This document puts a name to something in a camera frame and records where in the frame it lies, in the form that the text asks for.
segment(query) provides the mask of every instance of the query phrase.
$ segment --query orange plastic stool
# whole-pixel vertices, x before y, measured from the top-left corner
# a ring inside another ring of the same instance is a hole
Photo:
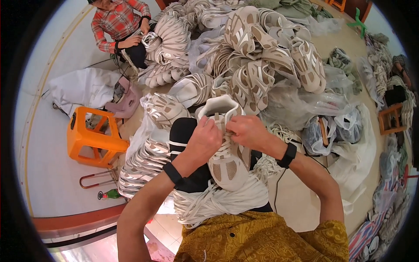
[[[92,113],[102,116],[95,129],[89,129],[85,124],[86,113]],[[88,107],[78,107],[74,111],[67,127],[67,153],[71,159],[89,166],[113,168],[109,161],[119,152],[125,152],[129,146],[129,141],[119,137],[118,126],[113,113],[105,112]],[[111,135],[105,135],[99,132],[102,125],[109,120]],[[83,146],[93,147],[94,158],[80,156],[80,150]],[[108,150],[102,158],[98,149]]]
[[[330,0],[329,2],[326,2],[326,3],[329,5],[336,6],[337,8],[339,8],[341,13],[343,13],[345,9],[345,5],[346,5],[346,0],[342,0],[342,4],[335,2],[335,0]]]

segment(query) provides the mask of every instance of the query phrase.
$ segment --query hand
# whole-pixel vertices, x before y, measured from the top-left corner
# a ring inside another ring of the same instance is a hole
[[[188,145],[180,155],[188,156],[187,158],[192,161],[195,168],[193,171],[195,171],[208,162],[221,147],[221,143],[222,131],[218,129],[213,119],[208,120],[208,117],[203,116],[189,139]]]
[[[150,31],[150,25],[148,24],[147,18],[142,19],[140,28],[143,35],[148,34],[148,32]]]
[[[234,116],[225,128],[235,133],[231,136],[234,142],[265,154],[270,142],[276,138],[257,116]]]
[[[139,43],[141,43],[141,36],[130,36],[126,40],[121,41],[118,43],[118,48],[128,48],[132,46],[137,46]]]

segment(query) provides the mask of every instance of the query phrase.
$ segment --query black cable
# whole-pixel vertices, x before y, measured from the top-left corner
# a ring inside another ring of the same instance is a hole
[[[109,60],[111,60],[112,58],[109,58],[109,59],[106,59],[106,60],[103,60],[103,61],[100,61],[100,62],[97,62],[97,63],[95,63],[95,64],[93,64],[93,65],[89,65],[89,66],[86,66],[85,68],[83,68],[83,69],[86,69],[86,68],[88,68],[88,67],[92,67],[92,66],[94,66],[94,65],[97,65],[97,64],[100,64],[100,63],[103,63],[103,62],[106,62],[106,61],[109,61]]]
[[[274,200],[274,206],[275,206],[275,213],[277,214],[277,196],[278,196],[278,184],[279,181],[281,180],[282,176],[284,175],[286,169],[282,172],[281,176],[279,177],[278,181],[277,181],[277,189],[275,191],[275,200]]]

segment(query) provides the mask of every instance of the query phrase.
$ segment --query pink plastic stool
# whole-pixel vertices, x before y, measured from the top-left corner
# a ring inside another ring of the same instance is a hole
[[[121,102],[117,104],[111,102],[106,103],[105,109],[115,113],[114,117],[116,118],[130,118],[140,104],[142,92],[125,77],[121,77],[119,83],[127,93],[124,95]]]

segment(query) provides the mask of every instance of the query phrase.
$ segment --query white sack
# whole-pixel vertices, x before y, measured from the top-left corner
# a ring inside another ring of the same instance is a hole
[[[103,108],[114,98],[114,87],[121,74],[88,67],[50,80],[54,103],[71,116],[79,106]]]
[[[346,215],[353,211],[354,202],[366,189],[363,181],[370,173],[377,151],[370,112],[364,104],[359,109],[364,127],[360,141],[356,144],[347,141],[334,144],[332,152],[340,157],[328,169],[339,184]]]

